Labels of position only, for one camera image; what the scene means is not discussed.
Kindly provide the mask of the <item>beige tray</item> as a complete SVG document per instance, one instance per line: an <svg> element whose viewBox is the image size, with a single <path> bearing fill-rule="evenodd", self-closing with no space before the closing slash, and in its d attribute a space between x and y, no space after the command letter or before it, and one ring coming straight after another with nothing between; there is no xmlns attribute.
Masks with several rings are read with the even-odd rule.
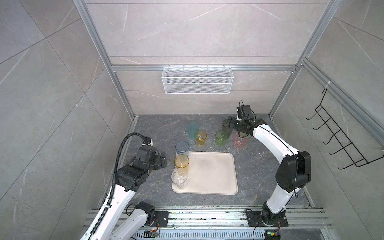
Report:
<svg viewBox="0 0 384 240"><path fill-rule="evenodd" d="M175 193L235 195L238 182L234 156L230 153L190 152L187 179L182 188L175 183Z"/></svg>

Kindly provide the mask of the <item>tall amber glass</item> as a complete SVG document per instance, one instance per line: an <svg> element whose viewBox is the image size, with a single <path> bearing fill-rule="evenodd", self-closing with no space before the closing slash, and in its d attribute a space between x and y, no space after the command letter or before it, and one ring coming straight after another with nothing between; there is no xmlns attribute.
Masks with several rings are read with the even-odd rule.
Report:
<svg viewBox="0 0 384 240"><path fill-rule="evenodd" d="M175 170L183 170L186 173L189 170L190 159L187 155L177 155L174 159Z"/></svg>

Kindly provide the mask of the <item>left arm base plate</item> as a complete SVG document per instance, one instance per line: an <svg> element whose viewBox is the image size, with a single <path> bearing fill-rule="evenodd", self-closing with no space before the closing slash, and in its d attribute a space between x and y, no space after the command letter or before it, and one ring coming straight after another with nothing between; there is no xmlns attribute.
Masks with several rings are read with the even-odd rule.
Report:
<svg viewBox="0 0 384 240"><path fill-rule="evenodd" d="M168 211L155 211L155 218L159 222L160 228L166 228L169 222L169 214Z"/></svg>

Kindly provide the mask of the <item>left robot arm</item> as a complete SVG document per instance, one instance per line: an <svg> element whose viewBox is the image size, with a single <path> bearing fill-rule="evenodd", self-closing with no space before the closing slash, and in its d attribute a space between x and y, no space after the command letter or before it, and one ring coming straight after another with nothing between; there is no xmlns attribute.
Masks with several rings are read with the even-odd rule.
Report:
<svg viewBox="0 0 384 240"><path fill-rule="evenodd" d="M126 164L117 170L116 180L90 227L81 237L82 240L108 240L118 222L123 209L135 196L154 170L167 166L166 153L159 152L151 145L143 145Z"/></svg>

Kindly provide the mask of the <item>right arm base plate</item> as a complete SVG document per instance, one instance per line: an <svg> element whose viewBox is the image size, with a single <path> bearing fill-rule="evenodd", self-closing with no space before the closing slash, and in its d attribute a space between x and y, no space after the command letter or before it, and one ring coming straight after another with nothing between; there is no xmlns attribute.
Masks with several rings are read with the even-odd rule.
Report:
<svg viewBox="0 0 384 240"><path fill-rule="evenodd" d="M288 227L286 211L279 214L271 214L268 211L245 210L249 227Z"/></svg>

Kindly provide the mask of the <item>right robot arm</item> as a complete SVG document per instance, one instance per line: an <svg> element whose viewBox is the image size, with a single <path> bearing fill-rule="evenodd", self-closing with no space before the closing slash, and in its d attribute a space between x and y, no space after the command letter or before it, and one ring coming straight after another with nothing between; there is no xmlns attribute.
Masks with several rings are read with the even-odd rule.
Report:
<svg viewBox="0 0 384 240"><path fill-rule="evenodd" d="M274 192L263 204L262 223L272 226L286 211L290 200L311 181L311 155L300 152L280 138L262 119L241 120L228 117L223 127L250 135L260 141L278 160L280 166L276 172Z"/></svg>

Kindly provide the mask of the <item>short clear glass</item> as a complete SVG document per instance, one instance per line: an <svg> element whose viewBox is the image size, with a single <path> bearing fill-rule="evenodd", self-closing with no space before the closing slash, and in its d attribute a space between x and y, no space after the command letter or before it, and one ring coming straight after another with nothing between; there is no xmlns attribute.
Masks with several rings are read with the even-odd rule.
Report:
<svg viewBox="0 0 384 240"><path fill-rule="evenodd" d="M183 169L176 169L173 171L171 175L171 179L173 184L178 188L178 189L183 189L186 185L186 181L188 179L188 172Z"/></svg>

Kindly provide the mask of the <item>tall blue glass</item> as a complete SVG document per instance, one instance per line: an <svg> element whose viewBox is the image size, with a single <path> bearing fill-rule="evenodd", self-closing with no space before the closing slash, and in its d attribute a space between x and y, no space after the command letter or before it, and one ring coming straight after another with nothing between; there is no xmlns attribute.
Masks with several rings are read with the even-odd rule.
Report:
<svg viewBox="0 0 384 240"><path fill-rule="evenodd" d="M179 156L179 155L186 155L186 156L189 156L190 145L189 145L188 142L186 142L186 141L180 141L180 142L178 142L178 143L175 145L175 149L176 149L176 156Z"/></svg>

